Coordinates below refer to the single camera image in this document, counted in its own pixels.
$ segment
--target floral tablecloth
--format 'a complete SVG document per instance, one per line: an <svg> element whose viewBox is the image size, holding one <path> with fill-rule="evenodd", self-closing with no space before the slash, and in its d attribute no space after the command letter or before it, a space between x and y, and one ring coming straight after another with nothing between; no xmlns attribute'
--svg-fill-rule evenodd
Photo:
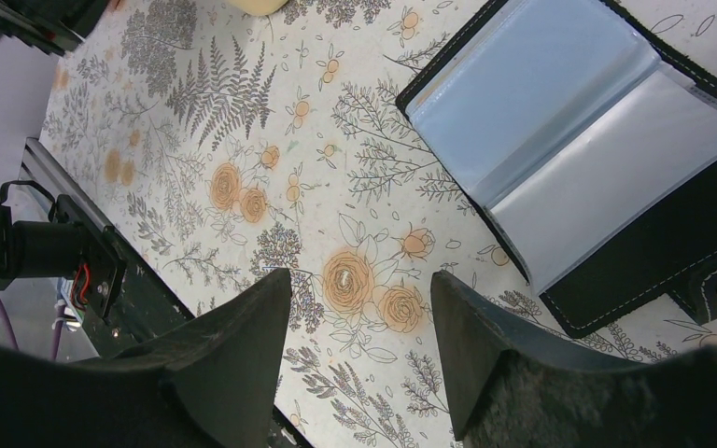
<svg viewBox="0 0 717 448"><path fill-rule="evenodd" d="M455 445L437 270L559 331L394 106L482 3L290 0L255 18L122 0L59 63L42 143L192 311L292 270L276 405L316 446ZM623 3L717 75L717 6ZM712 342L717 320L669 298L577 341L637 361Z"/></svg>

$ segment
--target purple cable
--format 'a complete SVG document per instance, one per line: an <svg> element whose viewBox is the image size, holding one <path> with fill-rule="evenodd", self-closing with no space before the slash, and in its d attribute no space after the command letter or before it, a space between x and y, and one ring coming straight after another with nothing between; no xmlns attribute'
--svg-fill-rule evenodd
<svg viewBox="0 0 717 448"><path fill-rule="evenodd" d="M62 341L62 327L64 327L64 300L56 302L56 321L53 323L53 346L50 348L50 360L55 361L59 355L59 343Z"/></svg>
<svg viewBox="0 0 717 448"><path fill-rule="evenodd" d="M20 350L18 348L18 339L15 338L15 330L12 329L12 322L9 321L9 315L7 315L7 309L4 308L4 303L1 301L0 297L0 319L2 322L4 322L4 327L7 328L7 336L9 336L9 340L12 342L12 347L15 350Z"/></svg>

